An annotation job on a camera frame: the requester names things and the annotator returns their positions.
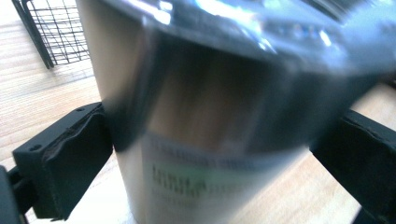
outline wire basket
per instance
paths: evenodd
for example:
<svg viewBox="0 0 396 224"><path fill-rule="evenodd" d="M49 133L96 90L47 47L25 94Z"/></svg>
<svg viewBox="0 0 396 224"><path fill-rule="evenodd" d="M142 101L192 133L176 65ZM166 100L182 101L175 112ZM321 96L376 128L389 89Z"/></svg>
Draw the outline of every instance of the wire basket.
<svg viewBox="0 0 396 224"><path fill-rule="evenodd" d="M47 68L89 59L75 0L12 0Z"/></svg>

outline black clamp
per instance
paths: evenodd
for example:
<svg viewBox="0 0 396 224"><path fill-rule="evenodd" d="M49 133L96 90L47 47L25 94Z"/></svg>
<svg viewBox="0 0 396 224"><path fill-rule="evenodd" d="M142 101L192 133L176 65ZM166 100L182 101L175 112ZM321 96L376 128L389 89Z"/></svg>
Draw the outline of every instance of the black clamp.
<svg viewBox="0 0 396 224"><path fill-rule="evenodd" d="M361 204L355 223L396 223L396 132L348 111L311 151Z"/></svg>
<svg viewBox="0 0 396 224"><path fill-rule="evenodd" d="M85 105L13 151L17 167L0 168L0 223L67 219L113 151L102 105Z"/></svg>

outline wooden floor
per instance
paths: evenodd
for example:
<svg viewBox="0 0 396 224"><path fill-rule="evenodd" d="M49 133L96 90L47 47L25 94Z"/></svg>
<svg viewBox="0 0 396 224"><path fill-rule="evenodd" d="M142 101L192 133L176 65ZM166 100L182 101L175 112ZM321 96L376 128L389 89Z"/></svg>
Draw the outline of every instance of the wooden floor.
<svg viewBox="0 0 396 224"><path fill-rule="evenodd" d="M89 61L48 70L11 1L0 4L0 164L11 151L81 105L100 101ZM354 108L396 130L396 92L377 86ZM359 204L306 152L232 223L350 223ZM49 223L35 220L32 223ZM66 223L132 223L112 156Z"/></svg>

